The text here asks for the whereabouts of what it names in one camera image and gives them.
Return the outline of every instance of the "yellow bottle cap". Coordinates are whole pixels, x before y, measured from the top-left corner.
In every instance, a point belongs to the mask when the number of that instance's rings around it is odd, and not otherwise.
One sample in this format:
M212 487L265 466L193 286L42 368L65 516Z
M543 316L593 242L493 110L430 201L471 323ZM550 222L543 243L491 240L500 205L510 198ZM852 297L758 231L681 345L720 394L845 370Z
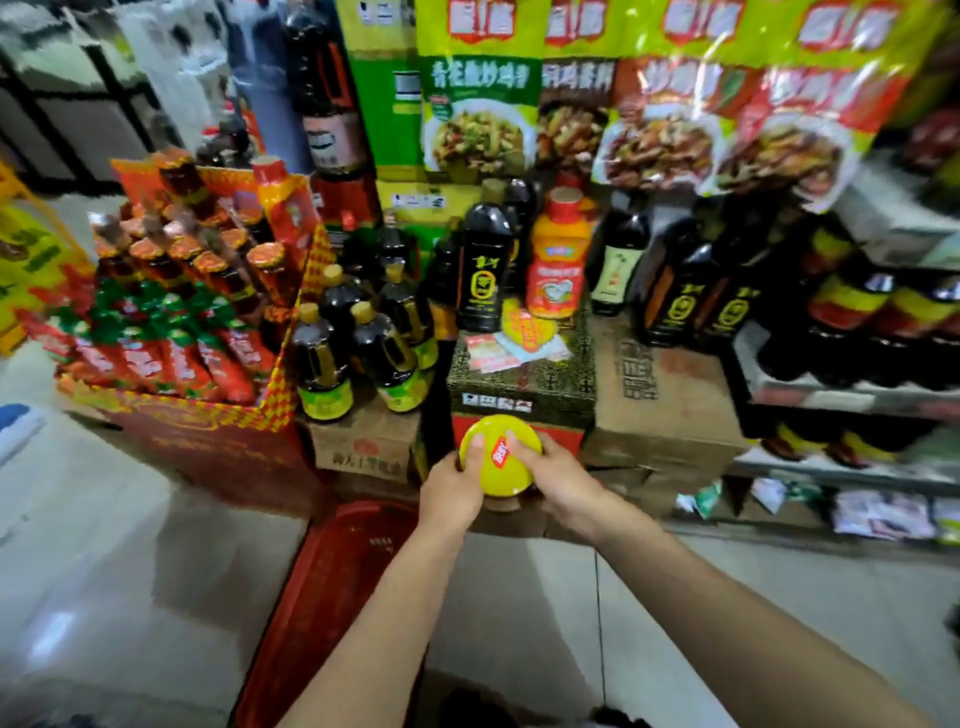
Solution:
M507 430L528 448L543 452L543 445L534 429L513 415L490 415L467 430L460 444L460 464L467 460L467 450L474 435L484 438L484 458L480 467L483 492L493 497L512 497L530 487L533 474L507 449Z

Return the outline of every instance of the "food image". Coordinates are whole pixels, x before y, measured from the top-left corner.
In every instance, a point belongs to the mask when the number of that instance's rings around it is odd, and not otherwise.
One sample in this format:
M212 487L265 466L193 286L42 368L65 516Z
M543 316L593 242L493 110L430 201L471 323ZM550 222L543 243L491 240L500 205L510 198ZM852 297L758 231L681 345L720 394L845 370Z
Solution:
M796 184L811 197L827 195L837 181L843 150L825 136L793 125L761 132L720 167L721 188L748 192L761 184Z
M487 175L522 172L523 131L489 111L461 111L437 129L433 157L442 170L461 160Z
M605 126L606 115L595 109L543 109L537 124L537 163L588 173Z
M698 124L678 116L624 121L603 160L618 187L669 187L675 178L702 181L713 165L713 140Z

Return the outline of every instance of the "hand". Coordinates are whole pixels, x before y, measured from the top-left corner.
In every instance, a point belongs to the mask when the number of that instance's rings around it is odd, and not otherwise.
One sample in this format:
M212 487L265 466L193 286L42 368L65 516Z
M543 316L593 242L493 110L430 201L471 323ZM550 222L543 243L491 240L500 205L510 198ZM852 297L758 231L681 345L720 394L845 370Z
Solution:
M521 443L507 431L510 453L534 476L534 482L546 498L544 510L567 528L595 543L604 523L608 504L619 496L590 477L569 450L557 445L543 432L537 432L543 455Z
M461 538L466 535L483 505L483 488L480 487L483 456L483 436L476 435L470 440L462 472L457 470L459 456L456 452L451 452L433 466L420 488L420 527L452 532Z

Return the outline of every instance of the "red label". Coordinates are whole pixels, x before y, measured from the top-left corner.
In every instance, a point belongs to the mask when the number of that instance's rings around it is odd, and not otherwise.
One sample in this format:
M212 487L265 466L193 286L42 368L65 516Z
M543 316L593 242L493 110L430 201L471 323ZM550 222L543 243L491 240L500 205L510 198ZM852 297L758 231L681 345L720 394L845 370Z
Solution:
M490 453L490 459L497 468L503 468L508 457L510 457L510 451L507 449L507 439L501 437L496 441L496 447L494 447L493 452Z

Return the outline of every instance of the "soy sauce bottle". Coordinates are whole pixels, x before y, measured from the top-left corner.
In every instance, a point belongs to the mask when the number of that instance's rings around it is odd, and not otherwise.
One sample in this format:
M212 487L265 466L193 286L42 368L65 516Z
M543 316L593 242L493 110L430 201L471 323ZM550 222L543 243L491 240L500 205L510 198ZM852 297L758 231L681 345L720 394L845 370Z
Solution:
M355 303L350 313L355 322L354 348L387 407L395 412L419 407L426 399L427 380L394 322L374 311L368 301Z
M457 324L476 333L500 331L504 277L515 245L514 228L502 205L503 180L484 180L481 202L464 217Z
M417 355L417 364L422 370L437 363L439 353L430 304L403 275L403 266L399 263L387 268L387 283L380 291L380 310L393 320L396 330Z
M353 406L347 353L315 303L302 303L299 318L290 345L303 411L313 420L339 420Z

